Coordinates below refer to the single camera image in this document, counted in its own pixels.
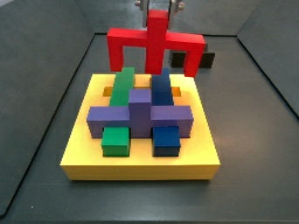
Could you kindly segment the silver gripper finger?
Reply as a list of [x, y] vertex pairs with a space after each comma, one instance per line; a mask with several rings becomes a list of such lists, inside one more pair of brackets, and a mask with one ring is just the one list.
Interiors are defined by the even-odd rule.
[[146, 27], [146, 15], [148, 15], [148, 6], [149, 0], [134, 0], [134, 6], [142, 12], [142, 27]]
[[174, 14], [184, 9], [182, 0], [169, 0], [168, 7], [168, 29], [172, 29], [173, 26], [173, 16]]

